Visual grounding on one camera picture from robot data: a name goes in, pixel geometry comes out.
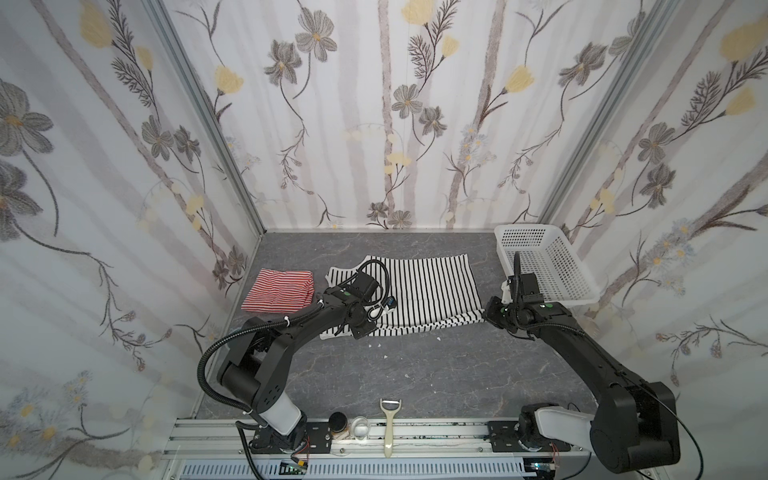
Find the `gray marble table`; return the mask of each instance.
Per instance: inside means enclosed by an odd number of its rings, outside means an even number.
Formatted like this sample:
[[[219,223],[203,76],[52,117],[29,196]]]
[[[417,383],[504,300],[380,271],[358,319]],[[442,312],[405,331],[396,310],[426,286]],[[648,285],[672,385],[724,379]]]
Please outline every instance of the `gray marble table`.
[[[268,233],[247,287],[262,268],[312,270],[322,292],[331,266],[350,268],[365,255],[461,253],[469,255],[482,302],[499,295],[505,276],[492,233]],[[233,326],[252,315],[240,311]],[[513,339],[486,323],[398,337],[312,340],[293,357],[286,392],[310,418],[335,411],[350,418],[383,416],[382,397],[402,399],[400,417],[517,416],[533,402],[573,402],[585,412],[596,408],[581,379],[549,346]],[[197,418],[237,415],[206,398]]]

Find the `basket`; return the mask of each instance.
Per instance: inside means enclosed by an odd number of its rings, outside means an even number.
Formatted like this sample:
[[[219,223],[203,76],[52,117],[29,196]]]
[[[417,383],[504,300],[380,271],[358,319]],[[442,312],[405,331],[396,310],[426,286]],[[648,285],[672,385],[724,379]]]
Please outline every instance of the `basket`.
[[[540,224],[499,225],[493,231],[506,276],[512,275],[515,252],[520,252],[522,272],[536,274],[539,290],[547,301],[573,306],[599,300],[597,284],[559,228]]]

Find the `striped shirt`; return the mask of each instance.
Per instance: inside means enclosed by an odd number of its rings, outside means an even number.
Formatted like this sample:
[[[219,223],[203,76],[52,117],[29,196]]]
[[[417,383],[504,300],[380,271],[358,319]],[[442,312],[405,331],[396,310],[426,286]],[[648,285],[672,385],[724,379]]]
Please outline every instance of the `striped shirt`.
[[[366,260],[372,258],[381,260],[389,270],[389,294],[397,299],[397,308],[377,320],[379,328],[371,336],[405,335],[482,321],[482,305],[466,255],[416,260],[367,256]],[[328,285],[338,285],[356,270],[331,267],[326,276]],[[365,271],[384,283],[378,265],[369,265]],[[379,288],[373,298],[377,300],[381,295]],[[332,338],[336,330],[327,330],[320,338]],[[349,326],[344,326],[339,335],[351,334]]]
[[[292,313],[312,302],[312,272],[261,269],[241,308],[249,312]]]

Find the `black lid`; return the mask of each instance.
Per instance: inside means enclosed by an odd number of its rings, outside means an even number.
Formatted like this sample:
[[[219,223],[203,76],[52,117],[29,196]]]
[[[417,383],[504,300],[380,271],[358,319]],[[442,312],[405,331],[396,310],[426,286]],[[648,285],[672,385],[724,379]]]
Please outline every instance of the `black lid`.
[[[334,412],[328,418],[328,426],[333,433],[339,433],[346,428],[346,415],[341,412]]]

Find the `floral wallpaper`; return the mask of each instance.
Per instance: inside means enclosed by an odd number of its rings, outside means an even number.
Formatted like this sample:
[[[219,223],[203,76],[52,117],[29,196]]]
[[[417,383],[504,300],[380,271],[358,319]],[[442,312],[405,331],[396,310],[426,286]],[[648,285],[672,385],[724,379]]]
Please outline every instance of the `floral wallpaper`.
[[[553,221],[603,285],[582,325],[675,391],[704,478],[764,476],[767,118],[765,4],[683,2]]]
[[[5,3],[0,45],[0,470],[159,477],[257,239],[141,4]]]
[[[165,0],[268,228],[535,222],[653,2]]]

